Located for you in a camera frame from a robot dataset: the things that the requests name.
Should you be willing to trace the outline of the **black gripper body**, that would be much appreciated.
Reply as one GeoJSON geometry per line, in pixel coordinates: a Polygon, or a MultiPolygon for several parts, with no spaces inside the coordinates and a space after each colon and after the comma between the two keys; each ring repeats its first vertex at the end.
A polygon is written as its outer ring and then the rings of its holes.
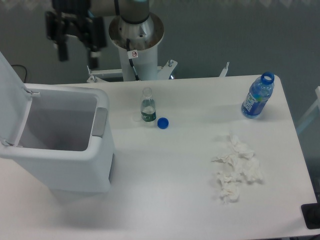
{"type": "Polygon", "coordinates": [[[89,11],[92,2],[90,0],[52,0],[53,13],[61,13],[65,22],[65,36],[77,37],[85,42],[87,18],[91,19],[89,11]]]}

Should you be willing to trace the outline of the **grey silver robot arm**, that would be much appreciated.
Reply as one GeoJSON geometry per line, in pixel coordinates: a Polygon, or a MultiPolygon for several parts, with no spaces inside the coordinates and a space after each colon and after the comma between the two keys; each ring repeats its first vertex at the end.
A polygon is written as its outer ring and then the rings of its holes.
{"type": "Polygon", "coordinates": [[[99,67],[99,53],[107,47],[104,17],[120,16],[129,24],[141,24],[150,15],[148,0],[52,0],[45,12],[46,37],[57,47],[58,60],[69,60],[67,40],[83,43],[91,69],[99,67]]]}

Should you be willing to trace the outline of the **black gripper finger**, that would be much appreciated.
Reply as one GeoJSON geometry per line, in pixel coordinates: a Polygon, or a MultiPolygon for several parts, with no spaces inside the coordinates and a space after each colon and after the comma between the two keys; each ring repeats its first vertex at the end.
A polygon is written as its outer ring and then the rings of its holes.
{"type": "Polygon", "coordinates": [[[90,69],[99,67],[99,57],[102,48],[107,46],[105,24],[102,17],[87,18],[85,25],[85,47],[90,69]]]}
{"type": "Polygon", "coordinates": [[[66,25],[62,14],[46,11],[45,27],[47,39],[51,40],[57,47],[58,60],[61,62],[67,61],[69,56],[65,34],[66,25]]]}

